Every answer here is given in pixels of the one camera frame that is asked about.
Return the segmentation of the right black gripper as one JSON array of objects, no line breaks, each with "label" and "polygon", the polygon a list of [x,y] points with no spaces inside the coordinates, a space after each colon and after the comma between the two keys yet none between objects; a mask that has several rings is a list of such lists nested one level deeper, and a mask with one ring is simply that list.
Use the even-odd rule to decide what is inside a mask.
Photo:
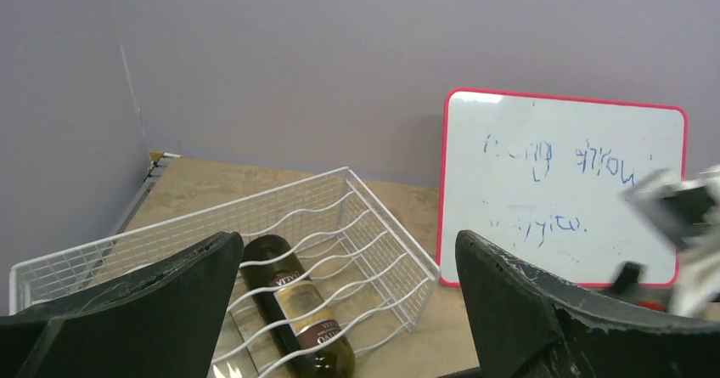
[{"label": "right black gripper", "polygon": [[672,288],[642,285],[639,278],[643,272],[644,265],[637,262],[624,262],[614,281],[605,287],[605,296],[666,313],[672,296]]}]

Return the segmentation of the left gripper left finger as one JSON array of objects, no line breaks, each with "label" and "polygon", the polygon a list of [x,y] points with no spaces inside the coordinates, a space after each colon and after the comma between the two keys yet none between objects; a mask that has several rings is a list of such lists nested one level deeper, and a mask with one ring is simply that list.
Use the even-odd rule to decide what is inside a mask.
[{"label": "left gripper left finger", "polygon": [[219,232],[2,317],[2,376],[207,376],[243,249],[238,233]]}]

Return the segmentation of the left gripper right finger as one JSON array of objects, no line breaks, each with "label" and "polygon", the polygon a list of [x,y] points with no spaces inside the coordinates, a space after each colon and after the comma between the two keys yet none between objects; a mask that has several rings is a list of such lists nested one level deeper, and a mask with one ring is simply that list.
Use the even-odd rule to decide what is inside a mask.
[{"label": "left gripper right finger", "polygon": [[719,325],[585,289],[471,230],[455,259],[483,377],[716,377]]}]

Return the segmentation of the clear square glass bottle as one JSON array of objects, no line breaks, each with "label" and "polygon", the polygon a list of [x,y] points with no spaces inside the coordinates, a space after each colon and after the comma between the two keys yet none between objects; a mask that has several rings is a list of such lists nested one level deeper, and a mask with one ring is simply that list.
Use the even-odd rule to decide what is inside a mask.
[{"label": "clear square glass bottle", "polygon": [[[245,343],[231,313],[225,313],[213,358],[231,352]],[[247,348],[218,363],[213,362],[207,378],[257,378],[258,369]]]}]

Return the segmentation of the dark bottle brown label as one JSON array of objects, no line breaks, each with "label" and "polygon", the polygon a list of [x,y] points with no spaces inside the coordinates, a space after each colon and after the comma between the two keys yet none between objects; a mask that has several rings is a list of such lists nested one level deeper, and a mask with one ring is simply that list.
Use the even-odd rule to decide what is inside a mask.
[{"label": "dark bottle brown label", "polygon": [[293,319],[290,324],[271,330],[276,347],[283,355],[307,350],[337,337],[338,340],[313,353],[289,361],[294,377],[353,377],[356,358],[352,346],[341,337],[342,328],[324,302],[312,279],[291,246],[283,237],[261,236],[245,246],[242,262],[251,266],[240,269],[248,290],[269,287],[253,300],[266,324]]}]

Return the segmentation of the red framed whiteboard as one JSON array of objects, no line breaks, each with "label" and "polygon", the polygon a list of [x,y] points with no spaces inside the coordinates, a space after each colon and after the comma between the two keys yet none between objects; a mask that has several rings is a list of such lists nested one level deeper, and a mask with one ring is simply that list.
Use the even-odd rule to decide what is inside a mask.
[{"label": "red framed whiteboard", "polygon": [[676,251],[623,192],[657,169],[685,172],[688,117],[677,106],[458,88],[444,106],[436,258],[459,283],[469,229],[571,282],[601,287],[622,262],[669,286]]}]

